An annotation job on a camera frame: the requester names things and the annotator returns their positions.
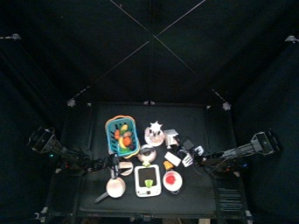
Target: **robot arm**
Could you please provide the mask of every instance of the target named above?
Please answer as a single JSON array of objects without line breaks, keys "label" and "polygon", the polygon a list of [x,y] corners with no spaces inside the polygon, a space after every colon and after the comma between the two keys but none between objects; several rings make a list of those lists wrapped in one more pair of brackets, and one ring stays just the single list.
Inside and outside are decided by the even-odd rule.
[{"label": "robot arm", "polygon": [[90,160],[81,149],[69,150],[60,145],[53,134],[53,129],[38,128],[29,137],[26,144],[33,151],[46,153],[52,151],[58,154],[61,158],[73,166],[78,167],[85,172],[96,172],[105,168],[110,168],[117,176],[117,154],[110,154],[106,158]]},{"label": "robot arm", "polygon": [[185,152],[189,152],[192,154],[193,162],[199,166],[225,167],[225,161],[231,162],[232,160],[239,160],[240,158],[248,157],[253,154],[261,154],[265,156],[280,150],[272,131],[257,132],[248,144],[244,144],[235,149],[215,152],[209,155],[201,155],[201,151],[196,150],[199,147],[193,147],[188,137],[174,136],[173,138],[178,144],[178,149],[176,151],[177,155],[180,156],[180,153],[185,155]]}]

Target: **red object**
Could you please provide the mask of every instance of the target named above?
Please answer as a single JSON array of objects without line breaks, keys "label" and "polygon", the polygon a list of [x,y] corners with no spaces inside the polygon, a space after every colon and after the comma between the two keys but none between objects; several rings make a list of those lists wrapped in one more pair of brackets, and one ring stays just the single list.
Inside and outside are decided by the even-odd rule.
[{"label": "red object", "polygon": [[165,178],[165,182],[166,182],[169,185],[173,184],[173,181],[174,181],[174,176],[168,176],[168,177]]}]

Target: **black backdrop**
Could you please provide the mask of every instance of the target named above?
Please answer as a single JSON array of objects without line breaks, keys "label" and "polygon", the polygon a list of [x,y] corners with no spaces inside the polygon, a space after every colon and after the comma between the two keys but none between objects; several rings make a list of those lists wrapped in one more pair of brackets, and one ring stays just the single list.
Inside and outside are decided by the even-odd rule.
[{"label": "black backdrop", "polygon": [[0,37],[22,38],[0,39],[1,216],[42,206],[49,167],[25,141],[41,125],[61,131],[66,100],[85,87],[76,102],[221,103],[215,89],[237,143],[267,128],[284,142],[271,159],[252,159],[252,211],[297,221],[299,44],[284,42],[297,11],[283,0],[1,2]]}]

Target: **black wall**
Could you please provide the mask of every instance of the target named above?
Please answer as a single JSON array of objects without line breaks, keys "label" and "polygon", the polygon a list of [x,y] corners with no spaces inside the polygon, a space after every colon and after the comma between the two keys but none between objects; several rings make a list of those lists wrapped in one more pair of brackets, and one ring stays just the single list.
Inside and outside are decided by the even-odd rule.
[{"label": "black wall", "polygon": [[271,129],[283,145],[273,155],[249,159],[247,198],[261,223],[299,221],[297,59],[299,45],[289,44],[233,105],[237,143],[245,143],[260,130]]},{"label": "black wall", "polygon": [[50,167],[26,147],[33,131],[61,131],[66,102],[21,46],[0,41],[0,222],[24,221],[41,211]]}]

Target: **black table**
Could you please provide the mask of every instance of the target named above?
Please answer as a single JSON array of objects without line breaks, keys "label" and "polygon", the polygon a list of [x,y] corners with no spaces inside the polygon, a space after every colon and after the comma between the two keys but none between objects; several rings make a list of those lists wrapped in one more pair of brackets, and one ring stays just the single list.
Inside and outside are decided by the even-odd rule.
[{"label": "black table", "polygon": [[[113,116],[124,115],[134,118],[136,134],[140,144],[145,144],[144,131],[149,123],[158,122],[162,130],[174,129],[200,145],[205,152],[224,151],[235,147],[229,112],[221,105],[205,107],[197,105],[140,105],[90,103],[69,109],[61,145],[66,148],[80,147],[93,159],[108,155],[105,122]],[[164,174],[165,144],[154,147],[157,156],[152,164],[158,165]],[[136,157],[129,158],[134,166],[141,165]],[[247,202],[241,179],[215,179],[204,170],[180,164],[174,170],[181,174],[182,185],[177,195],[164,188],[158,196],[138,198],[136,196],[134,174],[121,177],[125,181],[124,195],[113,199],[105,198],[97,204],[94,198],[105,191],[109,171],[86,173],[81,177],[70,177],[64,172],[53,174],[50,192],[46,201],[49,220],[53,216],[76,217],[137,217],[152,218],[209,218],[219,223],[225,219],[247,221]],[[229,211],[220,203],[223,191],[237,193],[239,210]]]}]

